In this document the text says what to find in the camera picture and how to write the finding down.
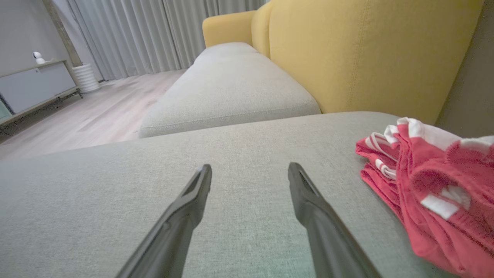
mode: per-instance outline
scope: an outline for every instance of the yellow sofa armrest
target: yellow sofa armrest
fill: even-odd
[[[233,42],[252,45],[251,22],[255,12],[244,11],[206,18],[203,21],[206,47]]]

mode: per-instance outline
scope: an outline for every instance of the yellow fabric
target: yellow fabric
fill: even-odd
[[[252,18],[252,46],[261,54],[270,57],[269,53],[269,18],[273,2],[267,2],[260,7]]]
[[[252,45],[251,22],[256,11],[208,17],[203,21],[206,47],[243,42]]]
[[[482,0],[281,0],[269,23],[271,59],[324,113],[433,124],[481,8]]]

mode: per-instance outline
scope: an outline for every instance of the tree trunk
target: tree trunk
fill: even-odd
[[[58,31],[58,35],[60,35],[60,38],[62,39],[63,44],[67,49],[67,52],[69,53],[70,60],[72,61],[72,66],[73,67],[82,66],[81,59],[79,58],[79,55],[77,54],[77,51],[74,48],[74,45],[72,44],[72,41],[70,40],[69,35],[65,30],[65,27],[63,26],[62,20],[60,20],[60,17],[58,16],[57,10],[52,0],[43,0],[43,4],[46,7],[46,10],[48,11],[48,14],[51,17],[53,24],[55,24],[55,27],[57,28]]]

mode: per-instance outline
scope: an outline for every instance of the cabinet top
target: cabinet top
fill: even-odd
[[[49,65],[53,65],[53,64],[57,64],[57,63],[62,63],[62,62],[65,62],[65,61],[66,60],[54,60],[54,61],[46,62],[46,63],[41,64],[41,65],[35,65],[35,66],[29,67],[29,68],[25,68],[25,69],[21,69],[21,70],[16,70],[14,72],[10,72],[10,73],[4,74],[4,75],[0,75],[0,78],[2,78],[4,76],[16,74],[16,73],[19,73],[19,72],[27,71],[27,70],[43,68],[43,67],[46,67],[46,66],[49,66]]]

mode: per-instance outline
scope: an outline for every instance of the light wood floor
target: light wood floor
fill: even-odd
[[[149,109],[184,70],[134,76],[72,96],[6,126],[0,132],[0,160],[38,156],[138,138]]]

